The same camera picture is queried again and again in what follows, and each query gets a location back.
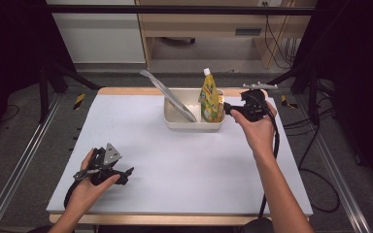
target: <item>cabinet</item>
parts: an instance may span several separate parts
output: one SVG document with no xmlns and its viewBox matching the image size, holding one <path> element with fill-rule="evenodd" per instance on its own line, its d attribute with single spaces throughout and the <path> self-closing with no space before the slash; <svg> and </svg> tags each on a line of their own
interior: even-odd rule
<svg viewBox="0 0 373 233">
<path fill-rule="evenodd" d="M 148 6 L 233 6 L 256 7 L 260 0 L 136 0 L 137 5 Z M 280 7 L 314 7 L 317 0 L 282 0 Z M 284 38 L 302 38 L 309 16 L 270 16 L 271 32 L 265 36 L 267 16 L 241 15 L 160 15 L 139 14 L 141 37 L 148 67 L 152 66 L 153 41 L 156 37 L 252 37 L 264 68 L 273 61 L 277 44 Z"/>
</svg>

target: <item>bottle cap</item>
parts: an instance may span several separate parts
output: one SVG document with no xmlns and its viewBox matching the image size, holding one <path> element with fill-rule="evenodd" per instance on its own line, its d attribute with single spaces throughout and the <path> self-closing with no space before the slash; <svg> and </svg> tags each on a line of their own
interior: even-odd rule
<svg viewBox="0 0 373 233">
<path fill-rule="evenodd" d="M 205 75 L 205 76 L 207 76 L 207 75 L 211 75 L 210 68 L 206 68 L 206 69 L 204 69 L 204 75 Z"/>
</svg>

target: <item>white plastic container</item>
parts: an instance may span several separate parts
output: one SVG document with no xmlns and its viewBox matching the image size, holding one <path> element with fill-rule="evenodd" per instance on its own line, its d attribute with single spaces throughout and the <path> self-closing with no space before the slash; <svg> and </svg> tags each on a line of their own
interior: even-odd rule
<svg viewBox="0 0 373 233">
<path fill-rule="evenodd" d="M 198 101 L 201 88 L 169 88 L 171 92 L 193 113 L 197 122 L 190 122 L 178 112 L 165 98 L 163 111 L 166 124 L 173 129 L 196 129 L 196 130 L 217 130 L 224 119 L 224 113 L 220 122 L 207 122 L 201 117 L 201 103 Z M 219 96 L 223 91 L 218 89 Z"/>
</svg>

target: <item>yellow green squeeze pouch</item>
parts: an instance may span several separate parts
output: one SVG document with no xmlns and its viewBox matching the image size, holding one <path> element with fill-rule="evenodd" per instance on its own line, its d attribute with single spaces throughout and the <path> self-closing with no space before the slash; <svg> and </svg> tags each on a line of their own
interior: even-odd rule
<svg viewBox="0 0 373 233">
<path fill-rule="evenodd" d="M 201 103 L 201 116 L 208 122 L 219 122 L 218 111 L 220 99 L 218 97 L 217 86 L 210 69 L 204 70 L 205 81 L 202 85 L 199 102 Z"/>
</svg>

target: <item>black horizontal bar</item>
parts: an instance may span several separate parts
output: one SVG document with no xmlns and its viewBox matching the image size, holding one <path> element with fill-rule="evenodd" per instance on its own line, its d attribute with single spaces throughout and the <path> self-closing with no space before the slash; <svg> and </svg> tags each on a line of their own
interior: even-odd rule
<svg viewBox="0 0 373 233">
<path fill-rule="evenodd" d="M 33 10 L 70 14 L 191 14 L 191 15 L 269 15 L 312 16 L 331 11 L 315 8 L 220 7 L 220 6 L 125 6 L 125 5 L 24 5 Z"/>
</svg>

